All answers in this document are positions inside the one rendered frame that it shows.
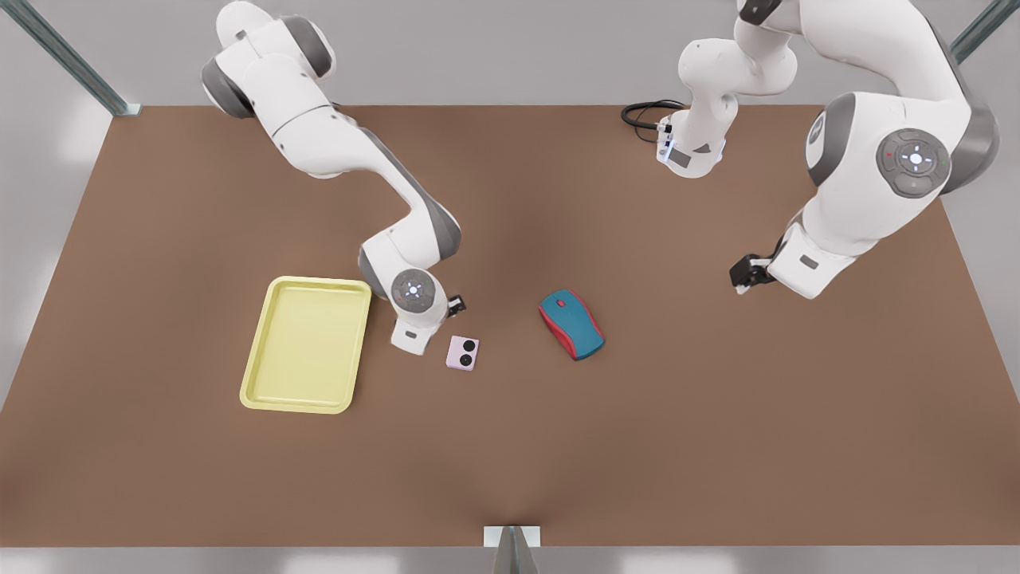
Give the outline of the yellow rectangular tray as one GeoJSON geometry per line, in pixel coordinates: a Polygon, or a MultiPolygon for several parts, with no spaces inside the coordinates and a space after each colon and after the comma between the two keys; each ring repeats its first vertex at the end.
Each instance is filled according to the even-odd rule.
{"type": "Polygon", "coordinates": [[[255,410],[335,415],[350,406],[371,286],[277,277],[267,288],[239,397],[255,410]]]}

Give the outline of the silver frame post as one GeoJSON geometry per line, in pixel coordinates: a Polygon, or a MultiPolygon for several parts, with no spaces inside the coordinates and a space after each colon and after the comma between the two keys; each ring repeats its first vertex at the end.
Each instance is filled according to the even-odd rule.
{"type": "Polygon", "coordinates": [[[482,545],[496,549],[492,574],[539,574],[532,555],[540,546],[539,526],[484,526],[482,545]]]}
{"type": "Polygon", "coordinates": [[[955,62],[965,62],[1017,10],[1020,0],[991,0],[950,44],[955,62]]]}
{"type": "Polygon", "coordinates": [[[138,116],[142,105],[128,103],[105,79],[99,75],[86,59],[76,53],[61,33],[58,33],[28,0],[0,0],[0,10],[54,58],[76,83],[115,117],[138,116]]]}

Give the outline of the teal and red computer mouse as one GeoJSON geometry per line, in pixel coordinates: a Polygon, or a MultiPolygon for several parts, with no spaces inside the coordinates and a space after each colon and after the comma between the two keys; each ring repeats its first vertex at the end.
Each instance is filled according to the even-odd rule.
{"type": "Polygon", "coordinates": [[[539,303],[539,313],[550,330],[573,360],[583,360],[602,349],[606,340],[591,316],[586,302],[570,289],[547,295],[539,303]]]}

